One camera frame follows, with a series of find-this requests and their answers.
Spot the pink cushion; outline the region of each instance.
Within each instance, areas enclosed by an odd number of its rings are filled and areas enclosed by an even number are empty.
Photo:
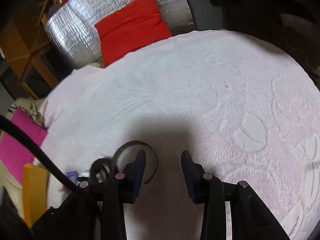
[[[11,122],[24,131],[38,146],[47,135],[47,131],[36,125],[20,108],[14,112]],[[34,158],[34,155],[16,139],[7,133],[3,134],[0,141],[0,159],[20,184],[22,184],[23,165],[32,163]]]

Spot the foil panel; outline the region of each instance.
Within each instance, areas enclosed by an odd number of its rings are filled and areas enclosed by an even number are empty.
[[[74,68],[102,62],[100,39],[94,25],[133,0],[69,0],[47,22],[45,29]],[[173,35],[195,29],[186,0],[156,0],[162,19]]]

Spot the bed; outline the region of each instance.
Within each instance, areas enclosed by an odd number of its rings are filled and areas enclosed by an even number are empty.
[[[156,175],[124,207],[129,240],[199,239],[203,206],[188,197],[183,150],[222,181],[246,180],[290,239],[307,239],[319,222],[320,92],[257,38],[194,31],[156,42],[106,69],[74,70],[41,111],[42,149],[63,172],[89,170],[131,140],[155,149]],[[48,206],[61,204],[59,187],[51,176]]]

